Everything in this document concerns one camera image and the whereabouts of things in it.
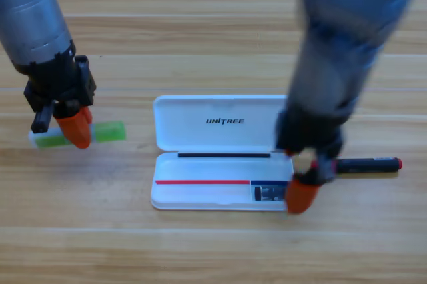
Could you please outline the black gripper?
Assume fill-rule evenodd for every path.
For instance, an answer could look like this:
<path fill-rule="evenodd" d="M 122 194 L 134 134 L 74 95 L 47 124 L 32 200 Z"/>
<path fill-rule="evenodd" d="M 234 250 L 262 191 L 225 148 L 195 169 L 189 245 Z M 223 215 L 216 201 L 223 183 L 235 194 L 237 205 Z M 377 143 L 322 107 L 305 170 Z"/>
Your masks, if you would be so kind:
<path fill-rule="evenodd" d="M 97 86 L 87 56 L 75 53 L 70 47 L 47 62 L 24 65 L 23 74 L 28 76 L 24 96 L 35 113 L 32 132 L 47 132 L 54 116 L 65 138 L 86 149 L 93 123 L 88 106 L 93 104 Z"/>
<path fill-rule="evenodd" d="M 275 126 L 276 149 L 291 157 L 304 149 L 313 149 L 316 166 L 298 173 L 285 192 L 287 211 L 299 215 L 314 202 L 319 185 L 334 180 L 335 160 L 343 145 L 343 117 L 314 115 L 300 107 L 288 107 L 278 113 Z"/>

